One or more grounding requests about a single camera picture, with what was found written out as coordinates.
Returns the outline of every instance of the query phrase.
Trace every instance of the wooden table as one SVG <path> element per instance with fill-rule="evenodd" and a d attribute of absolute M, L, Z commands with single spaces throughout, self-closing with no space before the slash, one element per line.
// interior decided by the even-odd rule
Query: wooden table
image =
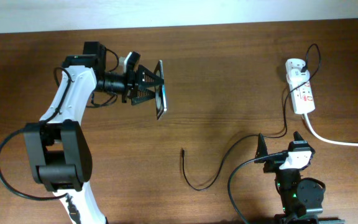
<path fill-rule="evenodd" d="M 101 211 L 113 223 L 220 223 L 238 220 L 227 179 L 254 157 L 257 139 L 241 142 L 221 176 L 205 192 L 187 186 L 181 148 L 194 184 L 216 172 L 231 144 L 246 134 L 277 133 L 283 127 L 282 92 L 286 59 L 304 58 L 316 42 L 323 66 L 312 81 L 316 110 L 311 122 L 320 135 L 358 142 L 358 19 L 272 22 L 152 29 L 83 30 L 0 34 L 0 142 L 26 122 L 37 121 L 52 102 L 52 69 L 66 55 L 80 54 L 83 42 L 98 40 L 125 56 L 142 55 L 154 69 L 162 59 L 168 113 L 155 120 L 154 102 L 117 102 L 85 111 L 82 129 L 92 152 L 91 186 Z M 316 54 L 311 53 L 312 70 Z M 114 58 L 108 58 L 109 66 Z M 102 101 L 107 96 L 97 95 Z M 358 147 L 326 144 L 313 137 L 288 102 L 288 134 L 268 139 L 269 152 L 285 150 L 299 131 L 316 149 L 302 174 L 327 185 L 322 217 L 358 223 Z M 17 189 L 47 196 L 32 180 L 22 136 L 3 150 L 2 171 Z M 241 170 L 233 196 L 251 220 L 282 213 L 273 174 L 262 165 Z M 0 183 L 0 223 L 70 223 L 60 202 L 33 202 Z"/>

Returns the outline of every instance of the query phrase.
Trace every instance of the power strip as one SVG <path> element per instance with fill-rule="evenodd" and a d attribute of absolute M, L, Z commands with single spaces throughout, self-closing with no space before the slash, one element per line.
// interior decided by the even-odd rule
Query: power strip
<path fill-rule="evenodd" d="M 305 120 L 305 123 L 308 126 L 310 132 L 314 136 L 316 136 L 316 138 L 331 144 L 358 147 L 358 143 L 328 140 L 321 137 L 314 131 L 313 127 L 311 126 L 308 113 L 314 111 L 316 107 L 314 106 L 314 98 L 313 98 L 313 94 L 311 93 L 310 72 L 308 70 L 306 70 L 305 72 L 301 72 L 304 66 L 305 66 L 305 61 L 302 59 L 291 58 L 288 59 L 287 62 L 285 62 L 285 69 L 287 70 L 287 82 L 290 85 L 290 91 L 296 88 L 296 90 L 291 92 L 294 112 L 296 114 L 302 114 L 302 118 Z"/>
<path fill-rule="evenodd" d="M 293 110 L 296 114 L 310 113 L 316 109 L 310 82 L 308 81 L 310 72 L 308 70 L 301 72 L 304 66 L 305 61 L 302 59 L 291 58 L 285 62 L 287 82 L 290 85 L 290 91 L 307 81 L 303 86 L 291 93 Z"/>

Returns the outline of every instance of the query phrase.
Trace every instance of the white cable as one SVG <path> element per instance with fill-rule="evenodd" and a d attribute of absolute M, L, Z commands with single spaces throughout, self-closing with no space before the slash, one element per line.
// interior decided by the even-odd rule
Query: white cable
<path fill-rule="evenodd" d="M 318 135 L 318 134 L 313 130 L 313 128 L 311 127 L 308 114 L 303 114 L 303 118 L 305 119 L 306 124 L 308 125 L 308 128 L 309 128 L 310 132 L 311 132 L 314 136 L 316 136 L 316 138 L 318 138 L 318 139 L 320 139 L 320 140 L 322 140 L 322 141 L 324 141 L 324 142 L 331 143 L 331 144 L 338 144 L 338 145 L 342 145 L 342 146 L 358 146 L 358 143 L 338 142 L 338 141 L 332 141 L 332 140 L 328 140 L 328 139 L 325 139 L 325 138 L 321 137 L 321 136 Z"/>

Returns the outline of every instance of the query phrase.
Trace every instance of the small robot arm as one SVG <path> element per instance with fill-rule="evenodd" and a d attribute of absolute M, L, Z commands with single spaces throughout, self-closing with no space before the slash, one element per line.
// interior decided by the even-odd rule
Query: small robot arm
<path fill-rule="evenodd" d="M 108 223 L 100 212 L 90 186 L 92 157 L 81 130 L 81 120 L 94 91 L 122 95 L 132 105 L 155 99 L 157 119 L 167 111 L 162 61 L 154 72 L 142 65 L 140 55 L 130 52 L 123 74 L 106 72 L 106 48 L 85 42 L 82 55 L 69 55 L 60 68 L 62 81 L 47 112 L 38 123 L 26 124 L 24 139 L 34 180 L 60 199 L 72 223 Z M 53 144 L 62 151 L 48 151 Z"/>
<path fill-rule="evenodd" d="M 275 224 L 343 224 L 337 218 L 319 219 L 323 212 L 322 202 L 326 190 L 325 184 L 311 177 L 301 178 L 300 172 L 311 165 L 316 151 L 296 131 L 294 141 L 281 154 L 268 159 L 257 160 L 264 163 L 264 173 L 275 173 L 275 187 L 280 195 L 284 214 L 274 216 Z M 264 136 L 259 134 L 255 158 L 267 157 Z"/>

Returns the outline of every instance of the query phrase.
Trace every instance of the black cable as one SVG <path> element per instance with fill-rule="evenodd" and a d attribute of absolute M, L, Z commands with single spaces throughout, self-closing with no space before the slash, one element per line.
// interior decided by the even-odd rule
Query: black cable
<path fill-rule="evenodd" d="M 62 67 L 57 67 L 53 70 L 53 74 L 54 74 L 54 77 L 56 77 L 55 81 L 58 83 L 57 81 L 57 70 L 61 70 L 63 72 L 66 73 L 67 77 L 68 77 L 68 81 L 67 81 L 67 86 L 65 88 L 65 91 L 63 92 L 63 96 L 62 96 L 62 99 L 60 100 L 58 106 L 56 107 L 55 109 L 55 112 L 53 112 L 53 114 L 51 115 L 51 117 L 49 117 L 48 119 L 45 119 L 45 120 L 42 120 L 42 121 L 39 121 L 39 125 L 45 125 L 47 122 L 51 121 L 52 119 L 54 119 L 54 117 L 56 117 L 57 114 L 59 114 L 60 112 L 60 109 L 62 108 L 62 105 L 63 105 L 63 102 L 65 101 L 65 98 L 66 98 L 66 95 L 67 95 L 67 92 L 68 92 L 68 89 L 70 88 L 70 85 L 71 83 L 73 82 L 73 80 L 71 79 L 71 76 L 70 74 L 68 73 L 68 71 Z M 18 134 L 21 134 L 24 132 L 24 128 L 21 128 L 17 131 L 14 131 L 13 133 L 11 133 L 10 135 L 8 135 L 3 141 L 2 143 L 0 144 L 0 155 L 1 155 L 1 152 L 2 152 L 2 149 L 3 147 L 6 145 L 6 143 L 8 143 L 13 137 L 17 136 Z M 2 174 L 2 171 L 1 171 L 1 166 L 0 166 L 0 180 L 1 182 L 4 184 L 4 186 L 10 191 L 12 192 L 13 194 L 17 195 L 17 196 L 20 196 L 22 198 L 26 198 L 26 199 L 30 199 L 30 200 L 36 200 L 36 201 L 47 201 L 47 200 L 58 200 L 58 199 L 61 199 L 63 197 L 66 197 L 67 193 L 63 194 L 63 195 L 59 195 L 59 196 L 56 196 L 56 197 L 36 197 L 36 196 L 33 196 L 33 195 L 28 195 L 28 194 L 25 194 L 25 193 L 22 193 L 18 190 L 16 190 L 14 187 L 12 187 L 7 181 L 6 179 L 4 178 L 3 174 Z"/>
<path fill-rule="evenodd" d="M 244 167 L 245 165 L 251 163 L 251 162 L 255 162 L 255 161 L 259 161 L 259 160 L 264 160 L 264 159 L 270 159 L 272 157 L 275 157 L 275 156 L 282 156 L 286 154 L 286 152 L 278 152 L 278 153 L 274 153 L 274 154 L 270 154 L 270 155 L 267 155 L 267 156 L 263 156 L 263 157 L 258 157 L 258 158 L 255 158 L 255 159 L 250 159 L 246 162 L 243 162 L 242 164 L 240 164 L 239 166 L 237 166 L 237 168 L 234 169 L 234 171 L 231 173 L 230 177 L 229 177 L 229 181 L 227 182 L 227 191 L 229 193 L 229 198 L 230 198 L 230 201 L 234 207 L 234 209 L 236 210 L 236 212 L 239 214 L 239 216 L 241 217 L 242 221 L 246 224 L 249 224 L 249 222 L 246 220 L 246 218 L 243 216 L 243 214 L 240 212 L 240 210 L 237 208 L 237 205 L 236 203 L 234 202 L 234 199 L 231 195 L 231 189 L 230 189 L 230 186 L 231 186 L 231 180 L 232 178 L 234 177 L 234 174 L 236 174 L 236 172 L 241 169 L 242 167 Z"/>
<path fill-rule="evenodd" d="M 91 97 L 92 106 L 87 105 L 86 107 L 87 108 L 100 108 L 102 106 L 110 106 L 110 105 L 114 104 L 118 99 L 118 94 L 114 93 L 114 92 L 112 92 L 111 94 L 112 94 L 112 96 L 110 97 L 110 99 L 108 99 L 106 102 L 104 102 L 102 104 L 98 104 L 98 103 L 94 102 L 94 93 L 92 93 L 92 97 Z"/>
<path fill-rule="evenodd" d="M 314 75 L 318 72 L 318 70 L 319 70 L 320 67 L 321 67 L 321 54 L 320 54 L 320 49 L 318 48 L 318 45 L 317 45 L 317 44 L 312 44 L 312 45 L 309 46 L 308 50 L 306 51 L 306 62 L 305 62 L 305 66 L 302 68 L 302 70 L 303 70 L 305 67 L 306 67 L 306 69 L 307 69 L 308 60 L 309 60 L 309 51 L 310 51 L 310 49 L 311 49 L 313 46 L 315 46 L 316 49 L 317 49 L 318 57 L 319 57 L 319 62 L 318 62 L 317 69 L 313 72 L 313 74 L 310 76 L 310 78 L 308 79 L 308 81 L 310 81 L 310 80 L 314 77 Z M 304 85 L 305 83 L 307 83 L 308 81 L 306 81 L 306 82 L 302 83 L 301 85 L 297 86 L 296 88 L 292 89 L 292 90 L 287 94 L 287 96 L 285 97 L 284 104 L 283 104 L 283 119 L 284 119 L 284 129 L 285 129 L 284 133 L 283 133 L 282 135 L 280 135 L 280 136 L 265 136 L 265 138 L 275 138 L 275 139 L 278 139 L 278 138 L 284 137 L 284 136 L 287 134 L 287 132 L 288 132 L 288 126 L 287 126 L 287 116 L 286 116 L 285 111 L 286 111 L 286 105 L 287 105 L 288 97 L 291 95 L 291 93 L 292 93 L 293 91 L 295 91 L 297 88 L 303 86 L 303 85 Z M 240 140 L 238 140 L 236 143 L 234 143 L 234 144 L 230 147 L 230 149 L 227 151 L 227 153 L 225 153 L 225 155 L 224 155 L 224 157 L 223 157 L 223 159 L 222 159 L 221 165 L 219 166 L 219 169 L 218 169 L 218 173 L 216 174 L 214 180 L 213 180 L 207 187 L 205 187 L 205 188 L 203 188 L 203 189 L 196 189 L 195 187 L 193 187 L 193 186 L 189 183 L 189 181 L 188 181 L 188 179 L 187 179 L 187 177 L 186 177 L 186 173 L 185 173 L 185 151 L 182 149 L 182 172 L 183 172 L 183 176 L 185 177 L 185 180 L 186 180 L 187 184 L 188 184 L 192 189 L 197 190 L 197 191 L 202 191 L 202 190 L 206 190 L 206 189 L 210 188 L 210 187 L 215 183 L 215 180 L 218 178 L 218 176 L 219 176 L 219 174 L 220 174 L 220 171 L 221 171 L 221 169 L 222 169 L 222 166 L 223 166 L 223 164 L 224 164 L 224 161 L 226 160 L 227 156 L 229 155 L 229 153 L 231 152 L 231 150 L 234 148 L 234 146 L 236 146 L 236 144 L 238 144 L 238 143 L 241 142 L 242 140 L 244 140 L 244 139 L 246 139 L 246 138 L 248 138 L 248 137 L 251 137 L 251 136 L 258 136 L 258 135 L 257 135 L 257 134 L 251 134 L 251 135 L 245 136 L 245 137 L 243 137 L 243 138 L 240 138 Z"/>
<path fill-rule="evenodd" d="M 280 187 L 278 186 L 277 179 L 274 180 L 274 185 L 276 186 L 277 193 L 280 194 Z"/>
<path fill-rule="evenodd" d="M 249 138 L 249 137 L 257 137 L 257 136 L 258 136 L 257 134 L 250 134 L 250 135 L 245 136 L 245 137 L 242 137 L 242 138 L 240 138 L 238 141 L 236 141 L 236 142 L 229 148 L 229 150 L 227 150 L 227 152 L 226 152 L 225 155 L 223 156 L 221 165 L 219 166 L 218 173 L 216 173 L 216 176 L 215 176 L 214 180 L 213 180 L 208 186 L 206 186 L 206 187 L 203 188 L 203 189 L 197 189 L 197 188 L 193 187 L 193 186 L 190 184 L 190 182 L 188 181 L 187 176 L 186 176 L 186 172 L 185 172 L 185 150 L 182 149 L 182 150 L 181 150 L 181 169 L 182 169 L 183 176 L 185 177 L 185 180 L 186 180 L 187 184 L 188 184 L 193 190 L 196 190 L 196 191 L 203 191 L 203 190 L 206 190 L 206 189 L 210 188 L 210 187 L 215 183 L 216 179 L 219 177 L 219 174 L 221 173 L 221 170 L 222 170 L 224 161 L 226 160 L 226 158 L 228 157 L 228 155 L 230 154 L 230 152 L 234 149 L 234 147 L 235 147 L 237 144 L 239 144 L 242 140 L 244 140 L 244 139 L 246 139 L 246 138 Z"/>
<path fill-rule="evenodd" d="M 110 49 L 106 49 L 106 50 L 107 50 L 108 52 L 112 53 L 114 56 L 116 56 L 116 59 L 117 59 L 117 64 L 116 64 L 116 66 L 115 66 L 113 69 L 109 70 L 109 72 L 112 72 L 112 71 L 114 71 L 115 69 L 118 68 L 119 58 L 118 58 L 118 55 L 117 55 L 115 52 L 113 52 L 112 50 L 110 50 Z"/>
<path fill-rule="evenodd" d="M 310 78 L 308 79 L 308 81 L 310 81 L 314 75 L 318 72 L 318 70 L 320 69 L 321 67 L 321 54 L 320 54 L 320 49 L 318 48 L 318 45 L 317 44 L 312 44 L 309 46 L 308 50 L 306 51 L 306 62 L 305 62 L 305 66 L 302 68 L 302 71 L 303 70 L 307 70 L 308 68 L 308 62 L 309 62 L 309 50 L 315 46 L 316 47 L 316 50 L 317 50 L 317 53 L 318 53 L 318 66 L 316 68 L 316 70 L 313 72 L 313 74 L 310 76 Z M 284 137 L 286 134 L 287 134 L 287 131 L 288 131 L 288 126 L 287 126 L 287 116 L 286 116 L 286 113 L 285 113 L 285 110 L 286 110 L 286 105 L 287 105 L 287 99 L 288 97 L 291 95 L 291 93 L 293 91 L 295 91 L 297 88 L 303 86 L 305 83 L 307 83 L 308 81 L 302 83 L 301 85 L 298 85 L 297 87 L 295 87 L 294 89 L 292 89 L 288 94 L 287 96 L 285 97 L 285 100 L 284 100 L 284 104 L 283 104 L 283 119 L 284 119 L 284 133 L 282 135 L 279 135 L 279 136 L 265 136 L 265 138 L 275 138 L 275 139 L 278 139 L 278 138 L 282 138 Z"/>

